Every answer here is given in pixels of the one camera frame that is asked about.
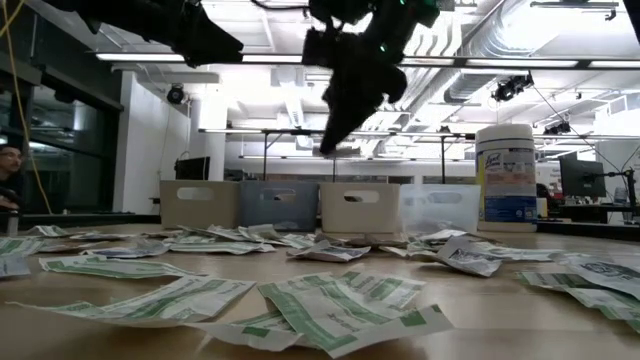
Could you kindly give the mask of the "dark grey plastic bin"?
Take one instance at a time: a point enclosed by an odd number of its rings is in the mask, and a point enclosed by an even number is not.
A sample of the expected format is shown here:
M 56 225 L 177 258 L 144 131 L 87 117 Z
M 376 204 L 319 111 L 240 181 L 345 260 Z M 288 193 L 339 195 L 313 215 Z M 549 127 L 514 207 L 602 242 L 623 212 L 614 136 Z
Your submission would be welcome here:
M 316 229 L 319 184 L 298 181 L 242 181 L 240 224 L 271 224 L 278 231 Z

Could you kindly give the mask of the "white plastic bin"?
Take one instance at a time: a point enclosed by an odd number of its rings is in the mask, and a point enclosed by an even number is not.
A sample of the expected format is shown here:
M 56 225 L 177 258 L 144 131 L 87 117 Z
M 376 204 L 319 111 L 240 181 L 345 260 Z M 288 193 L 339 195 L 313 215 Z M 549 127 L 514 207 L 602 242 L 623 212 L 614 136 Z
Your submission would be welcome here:
M 321 183 L 322 230 L 328 233 L 393 233 L 398 227 L 398 184 Z

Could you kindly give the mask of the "person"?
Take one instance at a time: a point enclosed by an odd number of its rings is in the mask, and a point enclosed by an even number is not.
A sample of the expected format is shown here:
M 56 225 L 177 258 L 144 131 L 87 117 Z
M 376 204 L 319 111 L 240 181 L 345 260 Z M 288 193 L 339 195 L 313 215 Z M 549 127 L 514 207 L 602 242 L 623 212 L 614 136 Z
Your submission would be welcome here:
M 21 150 L 0 144 L 0 207 L 20 210 L 23 207 L 24 179 Z

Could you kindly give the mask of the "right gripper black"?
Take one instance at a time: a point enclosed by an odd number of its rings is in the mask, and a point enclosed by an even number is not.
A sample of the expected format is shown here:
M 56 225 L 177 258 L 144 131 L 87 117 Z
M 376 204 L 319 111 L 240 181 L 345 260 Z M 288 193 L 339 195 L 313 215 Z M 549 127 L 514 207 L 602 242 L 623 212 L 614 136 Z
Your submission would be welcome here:
M 371 19 L 354 36 L 341 30 L 330 31 L 338 49 L 332 50 L 333 74 L 322 95 L 329 107 L 319 148 L 323 155 L 333 153 L 340 142 L 376 112 L 384 93 L 391 104 L 402 98 L 407 78 L 394 65 L 403 59 L 415 28 L 431 28 L 440 15 L 437 0 L 327 0 L 327 10 L 343 23 L 357 24 L 368 14 Z M 347 50 L 392 65 L 338 65 Z

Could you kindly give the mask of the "black station frame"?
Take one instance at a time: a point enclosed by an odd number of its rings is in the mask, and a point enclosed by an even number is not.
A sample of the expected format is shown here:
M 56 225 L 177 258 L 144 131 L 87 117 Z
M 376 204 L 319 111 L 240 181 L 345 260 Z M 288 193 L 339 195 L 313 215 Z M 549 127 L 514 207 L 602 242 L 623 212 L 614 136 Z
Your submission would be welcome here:
M 234 134 L 249 134 L 249 135 L 257 135 L 260 134 L 264 137 L 263 139 L 263 154 L 258 157 L 259 160 L 262 161 L 262 178 L 264 180 L 267 179 L 267 164 L 268 164 L 268 149 L 271 145 L 276 143 L 282 135 L 289 136 L 306 136 L 313 137 L 316 135 L 323 135 L 325 133 L 324 130 L 310 130 L 310 129 L 199 129 L 199 133 L 215 133 L 215 134 L 225 134 L 225 135 L 234 135 Z M 395 132 L 395 131 L 355 131 L 351 133 L 351 136 L 360 136 L 360 137 L 430 137 L 435 138 L 436 144 L 440 145 L 440 162 L 441 162 L 441 175 L 442 178 L 446 176 L 445 170 L 445 161 L 446 161 L 446 149 L 445 144 L 447 143 L 447 139 L 451 138 L 454 140 L 464 140 L 467 142 L 473 142 L 476 140 L 476 137 L 472 133 L 444 133 L 444 132 Z M 325 155 L 320 153 L 319 155 L 313 155 L 313 158 L 317 159 L 325 159 L 332 162 L 333 169 L 333 177 L 336 176 L 337 169 L 337 160 L 357 160 L 357 161 L 422 161 L 422 158 L 411 157 L 411 158 L 402 158 L 402 157 L 383 157 L 379 156 L 351 156 L 346 153 L 340 153 L 337 150 Z

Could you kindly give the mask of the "ceiling light strip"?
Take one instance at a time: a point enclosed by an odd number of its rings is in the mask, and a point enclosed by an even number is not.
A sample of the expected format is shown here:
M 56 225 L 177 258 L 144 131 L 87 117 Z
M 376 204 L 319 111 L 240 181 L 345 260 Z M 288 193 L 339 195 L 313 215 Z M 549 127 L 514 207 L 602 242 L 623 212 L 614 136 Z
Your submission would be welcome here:
M 635 71 L 640 70 L 640 60 L 409 57 L 401 62 L 401 66 L 459 69 L 572 69 L 599 71 Z
M 183 56 L 172 53 L 96 53 L 101 61 L 133 63 L 184 63 Z M 298 54 L 247 54 L 238 60 L 246 64 L 299 64 L 302 56 Z

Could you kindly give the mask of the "clear plastic bin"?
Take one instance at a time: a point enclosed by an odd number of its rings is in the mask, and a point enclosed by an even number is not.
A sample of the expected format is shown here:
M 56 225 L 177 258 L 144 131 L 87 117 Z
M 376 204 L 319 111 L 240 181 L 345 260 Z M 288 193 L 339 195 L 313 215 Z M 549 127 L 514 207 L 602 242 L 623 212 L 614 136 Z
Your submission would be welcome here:
M 479 222 L 479 185 L 406 184 L 400 187 L 399 217 L 407 232 L 475 232 Z

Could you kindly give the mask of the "black computer monitor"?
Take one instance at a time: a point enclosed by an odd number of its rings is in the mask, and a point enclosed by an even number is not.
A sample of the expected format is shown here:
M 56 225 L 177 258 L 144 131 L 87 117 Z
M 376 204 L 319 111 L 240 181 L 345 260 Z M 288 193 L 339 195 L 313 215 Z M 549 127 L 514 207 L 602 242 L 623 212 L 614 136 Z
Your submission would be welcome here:
M 598 197 L 607 195 L 604 166 L 600 162 L 575 158 L 560 159 L 561 188 L 565 197 Z
M 174 165 L 176 180 L 208 180 L 210 158 L 199 157 L 177 160 Z

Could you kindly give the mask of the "disinfecting wipes canister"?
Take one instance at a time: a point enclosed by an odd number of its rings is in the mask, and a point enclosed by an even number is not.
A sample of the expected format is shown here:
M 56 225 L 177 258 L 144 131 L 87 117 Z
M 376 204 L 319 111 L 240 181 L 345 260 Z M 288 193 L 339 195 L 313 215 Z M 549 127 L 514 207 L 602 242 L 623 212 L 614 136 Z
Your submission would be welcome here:
M 475 135 L 480 231 L 537 230 L 537 181 L 532 127 L 502 124 Z

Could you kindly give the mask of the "light grey plastic bin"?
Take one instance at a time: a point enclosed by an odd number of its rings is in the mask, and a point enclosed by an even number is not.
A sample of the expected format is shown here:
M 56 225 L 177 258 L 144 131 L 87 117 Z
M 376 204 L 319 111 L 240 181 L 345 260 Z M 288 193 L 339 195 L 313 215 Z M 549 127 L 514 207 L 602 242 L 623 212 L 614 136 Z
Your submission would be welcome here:
M 235 228 L 240 219 L 239 197 L 237 182 L 162 180 L 161 224 L 166 229 L 211 225 Z

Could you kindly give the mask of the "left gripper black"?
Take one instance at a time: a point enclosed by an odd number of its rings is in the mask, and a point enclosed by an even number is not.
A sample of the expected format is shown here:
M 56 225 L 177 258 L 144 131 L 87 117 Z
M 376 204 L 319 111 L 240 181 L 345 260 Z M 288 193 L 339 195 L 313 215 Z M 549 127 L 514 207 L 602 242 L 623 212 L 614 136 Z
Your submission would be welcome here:
M 200 0 L 145 0 L 145 5 L 144 40 L 182 50 L 189 66 L 243 59 L 243 43 L 210 20 Z

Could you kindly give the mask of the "white packet red print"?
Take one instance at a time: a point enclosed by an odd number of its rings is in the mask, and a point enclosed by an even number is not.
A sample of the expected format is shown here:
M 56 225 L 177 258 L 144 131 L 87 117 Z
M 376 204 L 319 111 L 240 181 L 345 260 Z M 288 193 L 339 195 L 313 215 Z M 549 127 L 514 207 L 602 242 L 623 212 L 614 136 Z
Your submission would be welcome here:
M 86 249 L 97 247 L 98 245 L 106 244 L 106 241 L 89 242 L 89 243 L 58 243 L 58 244 L 44 244 L 38 249 L 39 253 L 62 253 L 73 251 L 84 251 Z

